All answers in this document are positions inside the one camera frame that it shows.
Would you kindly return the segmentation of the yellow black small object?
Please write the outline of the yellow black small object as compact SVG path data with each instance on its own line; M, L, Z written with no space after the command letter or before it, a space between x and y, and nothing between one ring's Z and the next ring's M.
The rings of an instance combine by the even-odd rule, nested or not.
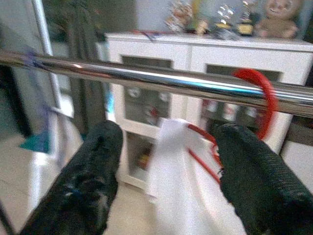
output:
M237 29L237 32L241 36L251 37L253 35L253 30L254 30L252 20L240 19L239 23L237 24L236 29Z

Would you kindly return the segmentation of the white glass-door cabinet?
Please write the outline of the white glass-door cabinet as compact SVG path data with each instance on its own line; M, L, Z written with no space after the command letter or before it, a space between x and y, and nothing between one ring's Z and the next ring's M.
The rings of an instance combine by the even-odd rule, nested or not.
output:
M273 82L304 85L313 64L313 43L302 40L241 38L224 41L196 35L110 33L96 44L101 61L231 75L240 68L262 72ZM146 161L163 118L183 118L200 127L241 121L256 127L261 112L179 94L111 85L108 117L124 130L120 178L145 188Z

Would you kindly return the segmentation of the teal floor mat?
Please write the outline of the teal floor mat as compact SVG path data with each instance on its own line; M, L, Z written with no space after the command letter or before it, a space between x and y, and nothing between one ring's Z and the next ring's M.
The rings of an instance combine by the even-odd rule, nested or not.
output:
M19 145L20 148L27 149L34 152L49 153L50 152L50 138L46 133L33 135L27 138Z

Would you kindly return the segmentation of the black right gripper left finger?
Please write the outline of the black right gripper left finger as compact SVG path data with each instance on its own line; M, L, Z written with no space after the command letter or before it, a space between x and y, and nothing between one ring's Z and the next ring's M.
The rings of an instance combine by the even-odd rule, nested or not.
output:
M90 129L20 235L103 235L118 191L122 146L123 132L115 122Z

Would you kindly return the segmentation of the dark small gadget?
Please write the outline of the dark small gadget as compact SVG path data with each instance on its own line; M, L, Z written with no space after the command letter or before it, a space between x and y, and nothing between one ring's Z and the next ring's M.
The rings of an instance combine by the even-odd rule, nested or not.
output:
M232 30L231 25L224 23L216 23L212 30L212 35L215 39L225 41L238 41L241 38Z

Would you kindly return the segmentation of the brown stuffed toy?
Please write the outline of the brown stuffed toy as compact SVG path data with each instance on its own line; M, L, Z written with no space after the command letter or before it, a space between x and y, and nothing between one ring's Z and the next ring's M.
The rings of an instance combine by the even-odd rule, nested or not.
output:
M261 38L293 39L298 32L295 18L303 0L267 0L266 17L259 21L254 31Z

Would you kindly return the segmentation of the white T-shirt dark lettering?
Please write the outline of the white T-shirt dark lettering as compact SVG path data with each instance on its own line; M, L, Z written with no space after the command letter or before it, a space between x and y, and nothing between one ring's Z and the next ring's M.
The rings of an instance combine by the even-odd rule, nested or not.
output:
M211 143L187 125L183 119L163 120L149 160L145 192L154 208L155 235L246 235L212 176L220 166Z

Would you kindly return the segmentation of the red wire hanger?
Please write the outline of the red wire hanger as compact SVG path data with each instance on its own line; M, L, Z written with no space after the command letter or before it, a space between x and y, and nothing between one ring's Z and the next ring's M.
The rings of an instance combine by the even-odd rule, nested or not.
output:
M261 119L261 125L257 133L255 133L255 136L259 140L263 140L268 132L270 125L272 123L272 119L274 117L274 113L278 109L278 99L275 95L274 88L270 81L259 71L256 71L254 69L237 69L232 74L234 77L242 79L248 83L251 83L253 85L256 85L261 88L263 92L263 97L265 98L266 102L266 110L264 113L263 118ZM207 133L203 129L200 129L198 126L191 124L191 123L185 123L185 128L188 130L191 130L202 137L204 139L208 140L212 143L212 146L210 148L211 150L211 156L215 163L217 163L220 167L223 167L222 162L220 160L220 156L217 152L217 143L213 135ZM186 151L190 157L192 157L201 167L202 169L210 176L210 178L216 183L220 184L220 178L218 175L203 161L195 151L193 151L190 147L186 148Z

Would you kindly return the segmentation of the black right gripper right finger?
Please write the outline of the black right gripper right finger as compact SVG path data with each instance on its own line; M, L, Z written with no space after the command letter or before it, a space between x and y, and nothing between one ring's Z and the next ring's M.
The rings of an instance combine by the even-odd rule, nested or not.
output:
M246 235L313 235L313 194L249 129L212 130L222 163L221 191Z

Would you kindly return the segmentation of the white-framed glass sliding door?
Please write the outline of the white-framed glass sliding door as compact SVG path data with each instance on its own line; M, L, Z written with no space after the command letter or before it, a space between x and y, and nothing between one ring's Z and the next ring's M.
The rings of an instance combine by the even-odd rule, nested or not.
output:
M0 23L41 54L53 55L43 0L0 0ZM68 77L50 72L49 80L55 106L73 117L70 95L63 97L61 94L62 88L70 88Z

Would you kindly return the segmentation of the dark grey curtain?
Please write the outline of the dark grey curtain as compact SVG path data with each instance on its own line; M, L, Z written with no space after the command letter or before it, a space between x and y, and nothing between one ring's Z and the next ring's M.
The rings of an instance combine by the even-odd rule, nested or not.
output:
M64 42L72 59L97 61L97 43L107 32L128 31L135 21L135 0L42 0L52 41ZM73 124L86 135L106 119L110 86L100 81L69 79Z

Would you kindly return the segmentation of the chrome clothes rack rail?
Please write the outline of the chrome clothes rack rail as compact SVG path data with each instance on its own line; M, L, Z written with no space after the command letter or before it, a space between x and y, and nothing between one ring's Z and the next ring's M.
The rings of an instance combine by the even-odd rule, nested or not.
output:
M0 49L0 64L69 77L141 87L174 94L265 108L262 90L244 80L219 74L148 69L114 63L92 63Z

